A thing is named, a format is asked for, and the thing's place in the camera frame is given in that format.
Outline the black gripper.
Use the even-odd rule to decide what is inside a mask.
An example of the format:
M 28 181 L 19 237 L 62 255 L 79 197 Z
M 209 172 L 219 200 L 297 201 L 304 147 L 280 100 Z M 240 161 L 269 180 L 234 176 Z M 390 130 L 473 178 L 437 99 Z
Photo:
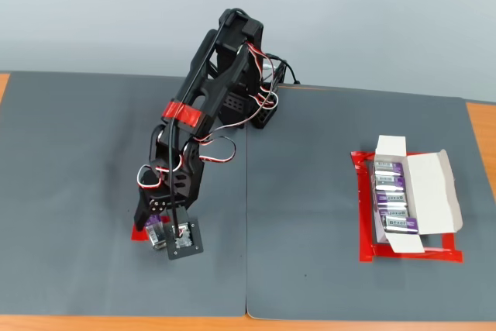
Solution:
M 186 209 L 197 200 L 204 163 L 198 156 L 182 154 L 174 163 L 174 203 Z M 139 201 L 134 215 L 134 226 L 142 231 L 152 215 L 159 215 L 171 208 L 169 167 L 157 159 L 144 164 L 138 171 Z

